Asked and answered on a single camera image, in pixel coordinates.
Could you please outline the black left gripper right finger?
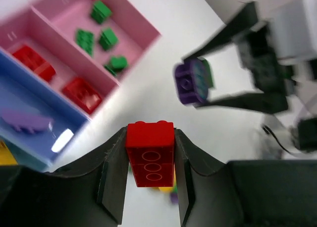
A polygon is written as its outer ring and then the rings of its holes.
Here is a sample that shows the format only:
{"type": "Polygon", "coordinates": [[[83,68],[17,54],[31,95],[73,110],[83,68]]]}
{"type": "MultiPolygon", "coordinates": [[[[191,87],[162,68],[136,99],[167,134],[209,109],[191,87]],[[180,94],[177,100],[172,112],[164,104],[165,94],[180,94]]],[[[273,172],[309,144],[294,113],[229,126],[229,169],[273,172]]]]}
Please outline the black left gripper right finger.
{"type": "Polygon", "coordinates": [[[175,133],[175,169],[183,227],[314,227],[315,160],[222,163],[175,133]]]}

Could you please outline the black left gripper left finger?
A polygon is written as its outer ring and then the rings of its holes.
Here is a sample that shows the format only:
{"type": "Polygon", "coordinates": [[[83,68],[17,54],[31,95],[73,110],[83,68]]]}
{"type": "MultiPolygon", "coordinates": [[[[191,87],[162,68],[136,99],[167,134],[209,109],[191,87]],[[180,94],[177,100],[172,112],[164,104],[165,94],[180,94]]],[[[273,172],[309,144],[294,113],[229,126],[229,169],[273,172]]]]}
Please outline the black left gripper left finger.
{"type": "Polygon", "coordinates": [[[116,227],[122,223],[128,157],[126,128],[54,172],[0,169],[3,227],[116,227]]]}

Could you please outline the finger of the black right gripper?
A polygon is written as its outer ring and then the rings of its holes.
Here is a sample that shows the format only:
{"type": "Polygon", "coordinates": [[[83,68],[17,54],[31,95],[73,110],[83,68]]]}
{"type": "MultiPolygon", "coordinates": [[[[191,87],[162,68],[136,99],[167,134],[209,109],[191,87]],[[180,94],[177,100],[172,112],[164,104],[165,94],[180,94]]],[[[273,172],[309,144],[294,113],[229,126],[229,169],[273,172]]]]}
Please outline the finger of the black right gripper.
{"type": "Polygon", "coordinates": [[[229,107],[264,114],[277,114],[289,109],[286,96],[280,93],[241,93],[236,96],[226,96],[203,104],[196,104],[195,108],[229,107]]]}
{"type": "Polygon", "coordinates": [[[199,58],[220,50],[228,44],[231,44],[234,36],[245,30],[249,30],[256,25],[258,21],[257,3],[255,1],[245,3],[218,33],[211,37],[200,48],[184,56],[182,60],[187,61],[199,58]]]}

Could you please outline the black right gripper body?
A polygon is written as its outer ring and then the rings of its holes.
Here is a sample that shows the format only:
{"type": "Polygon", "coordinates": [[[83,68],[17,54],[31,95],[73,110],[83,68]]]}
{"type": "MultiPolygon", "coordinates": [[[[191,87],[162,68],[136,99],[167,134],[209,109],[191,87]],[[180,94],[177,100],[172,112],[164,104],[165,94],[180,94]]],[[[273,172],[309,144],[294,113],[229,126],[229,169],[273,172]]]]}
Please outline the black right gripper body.
{"type": "Polygon", "coordinates": [[[289,77],[291,68],[278,62],[268,21],[261,21],[234,36],[234,44],[242,67],[252,75],[255,88],[284,96],[294,93],[294,81],[289,77]]]}

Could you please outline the purple lotus lego brick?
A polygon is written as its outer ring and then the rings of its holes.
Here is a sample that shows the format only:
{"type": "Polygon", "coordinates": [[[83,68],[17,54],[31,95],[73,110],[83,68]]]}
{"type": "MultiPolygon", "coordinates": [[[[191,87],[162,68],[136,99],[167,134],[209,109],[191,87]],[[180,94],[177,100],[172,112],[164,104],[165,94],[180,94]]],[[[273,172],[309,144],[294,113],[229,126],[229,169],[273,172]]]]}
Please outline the purple lotus lego brick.
{"type": "Polygon", "coordinates": [[[174,69],[177,95],[183,105],[203,104],[209,95],[207,72],[197,58],[178,64],[174,69]]]}

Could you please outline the red base lego brick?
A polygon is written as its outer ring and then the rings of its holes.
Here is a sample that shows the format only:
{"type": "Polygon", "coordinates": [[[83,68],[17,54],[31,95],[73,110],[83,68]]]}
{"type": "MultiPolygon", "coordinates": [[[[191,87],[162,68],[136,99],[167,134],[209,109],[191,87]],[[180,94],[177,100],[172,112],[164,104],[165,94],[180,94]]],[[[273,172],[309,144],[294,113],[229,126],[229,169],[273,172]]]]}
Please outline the red base lego brick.
{"type": "Polygon", "coordinates": [[[138,121],[127,125],[125,149],[137,187],[174,185],[174,124],[138,121]]]}

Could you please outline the purple round lego brick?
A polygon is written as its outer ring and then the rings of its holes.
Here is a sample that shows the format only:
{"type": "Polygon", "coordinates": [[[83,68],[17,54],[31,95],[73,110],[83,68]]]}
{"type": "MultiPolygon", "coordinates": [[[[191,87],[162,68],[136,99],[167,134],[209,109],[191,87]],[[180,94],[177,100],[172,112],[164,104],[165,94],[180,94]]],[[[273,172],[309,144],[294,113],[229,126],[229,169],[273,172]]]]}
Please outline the purple round lego brick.
{"type": "Polygon", "coordinates": [[[38,113],[12,109],[0,110],[0,132],[37,134],[52,130],[54,119],[38,113]]]}

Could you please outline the small green lego brick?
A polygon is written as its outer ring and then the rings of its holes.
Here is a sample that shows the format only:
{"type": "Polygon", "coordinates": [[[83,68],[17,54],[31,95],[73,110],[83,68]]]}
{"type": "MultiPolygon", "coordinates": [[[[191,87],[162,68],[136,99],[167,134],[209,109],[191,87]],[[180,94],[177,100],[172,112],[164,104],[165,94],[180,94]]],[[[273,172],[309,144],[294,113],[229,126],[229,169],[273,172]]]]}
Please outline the small green lego brick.
{"type": "Polygon", "coordinates": [[[118,43],[118,38],[111,28],[106,28],[101,31],[99,44],[104,51],[113,48],[118,43]]]}

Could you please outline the green lego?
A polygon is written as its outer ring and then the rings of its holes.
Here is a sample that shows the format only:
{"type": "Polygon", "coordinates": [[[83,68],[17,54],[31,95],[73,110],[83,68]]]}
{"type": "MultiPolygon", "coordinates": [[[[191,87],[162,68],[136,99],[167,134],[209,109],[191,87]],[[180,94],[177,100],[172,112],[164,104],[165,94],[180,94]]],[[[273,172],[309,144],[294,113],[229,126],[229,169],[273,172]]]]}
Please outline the green lego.
{"type": "Polygon", "coordinates": [[[102,24],[112,16],[112,11],[101,0],[96,0],[93,3],[90,16],[95,22],[102,24]]]}

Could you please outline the red oval lego brick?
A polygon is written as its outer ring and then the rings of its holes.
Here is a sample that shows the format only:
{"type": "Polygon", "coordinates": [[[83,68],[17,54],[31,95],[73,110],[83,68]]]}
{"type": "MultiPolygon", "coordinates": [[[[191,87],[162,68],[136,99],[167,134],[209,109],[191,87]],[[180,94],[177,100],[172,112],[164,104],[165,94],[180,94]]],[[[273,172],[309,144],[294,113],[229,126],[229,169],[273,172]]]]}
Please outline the red oval lego brick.
{"type": "Polygon", "coordinates": [[[12,55],[28,67],[34,74],[50,83],[56,75],[53,66],[28,45],[23,45],[12,55]]]}

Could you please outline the purple scalloped lego brick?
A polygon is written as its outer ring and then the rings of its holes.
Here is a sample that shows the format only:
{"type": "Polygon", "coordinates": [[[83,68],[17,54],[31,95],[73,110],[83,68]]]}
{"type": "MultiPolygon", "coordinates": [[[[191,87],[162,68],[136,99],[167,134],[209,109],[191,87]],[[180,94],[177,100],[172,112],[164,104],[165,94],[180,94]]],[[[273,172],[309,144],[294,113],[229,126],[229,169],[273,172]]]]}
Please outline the purple scalloped lego brick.
{"type": "Polygon", "coordinates": [[[171,192],[170,193],[170,201],[174,205],[178,204],[178,194],[177,194],[177,192],[171,192]]]}

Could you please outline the green arched lego brick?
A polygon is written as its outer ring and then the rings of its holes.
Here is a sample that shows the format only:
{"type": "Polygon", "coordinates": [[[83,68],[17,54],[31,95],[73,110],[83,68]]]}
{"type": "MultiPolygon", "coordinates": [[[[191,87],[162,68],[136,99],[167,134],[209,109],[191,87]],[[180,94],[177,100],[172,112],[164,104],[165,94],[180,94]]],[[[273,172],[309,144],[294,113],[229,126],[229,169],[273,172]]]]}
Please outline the green arched lego brick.
{"type": "Polygon", "coordinates": [[[204,65],[205,71],[206,71],[205,78],[206,78],[207,86],[210,89],[212,89],[212,88],[214,88],[212,67],[210,66],[210,63],[205,58],[202,58],[201,61],[202,61],[203,65],[204,65]]]}

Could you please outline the green studded lego plate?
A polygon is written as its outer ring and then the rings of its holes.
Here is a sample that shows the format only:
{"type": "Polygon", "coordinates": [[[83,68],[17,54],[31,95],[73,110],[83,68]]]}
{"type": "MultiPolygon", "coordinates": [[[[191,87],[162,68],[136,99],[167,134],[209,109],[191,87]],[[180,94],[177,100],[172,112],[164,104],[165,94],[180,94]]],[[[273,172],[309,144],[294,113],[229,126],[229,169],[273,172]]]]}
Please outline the green studded lego plate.
{"type": "Polygon", "coordinates": [[[77,29],[75,34],[75,42],[89,56],[93,57],[95,36],[92,32],[83,29],[77,29]]]}

